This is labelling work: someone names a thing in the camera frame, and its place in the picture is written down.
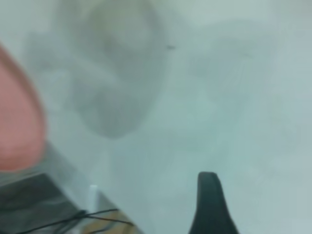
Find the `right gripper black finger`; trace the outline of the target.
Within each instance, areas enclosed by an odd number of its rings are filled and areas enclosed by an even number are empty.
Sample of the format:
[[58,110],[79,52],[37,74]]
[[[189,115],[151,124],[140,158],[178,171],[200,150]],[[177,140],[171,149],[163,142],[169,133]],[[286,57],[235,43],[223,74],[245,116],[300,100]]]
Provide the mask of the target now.
[[216,173],[201,172],[197,180],[196,210],[189,233],[238,234]]

